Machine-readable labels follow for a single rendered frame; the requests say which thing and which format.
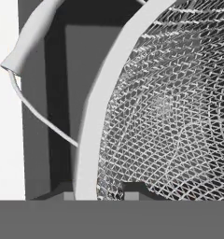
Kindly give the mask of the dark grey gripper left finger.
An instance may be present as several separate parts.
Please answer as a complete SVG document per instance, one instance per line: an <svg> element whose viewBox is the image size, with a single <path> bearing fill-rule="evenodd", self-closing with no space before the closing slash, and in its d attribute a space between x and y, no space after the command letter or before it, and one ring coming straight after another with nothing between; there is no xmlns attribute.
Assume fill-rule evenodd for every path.
<svg viewBox="0 0 224 239"><path fill-rule="evenodd" d="M73 201L75 199L73 186L71 182L63 182L56 189L38 196L35 201L44 200L59 200L59 201Z"/></svg>

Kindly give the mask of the silver wire mesh colander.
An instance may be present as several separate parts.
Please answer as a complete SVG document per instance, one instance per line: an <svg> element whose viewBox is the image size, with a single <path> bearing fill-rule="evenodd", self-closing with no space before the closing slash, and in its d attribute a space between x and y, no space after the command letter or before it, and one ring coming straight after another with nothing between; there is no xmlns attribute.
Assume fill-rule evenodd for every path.
<svg viewBox="0 0 224 239"><path fill-rule="evenodd" d="M11 77L59 14L123 24L84 106L76 198L120 201L134 183L224 201L224 0L43 0L2 62Z"/></svg>

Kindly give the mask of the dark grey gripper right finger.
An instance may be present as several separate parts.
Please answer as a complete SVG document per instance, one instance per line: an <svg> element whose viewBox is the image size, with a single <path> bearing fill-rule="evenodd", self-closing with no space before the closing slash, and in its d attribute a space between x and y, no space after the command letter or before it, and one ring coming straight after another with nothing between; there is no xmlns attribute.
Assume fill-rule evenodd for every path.
<svg viewBox="0 0 224 239"><path fill-rule="evenodd" d="M143 182L124 182L122 184L125 201L161 201L162 197L147 189Z"/></svg>

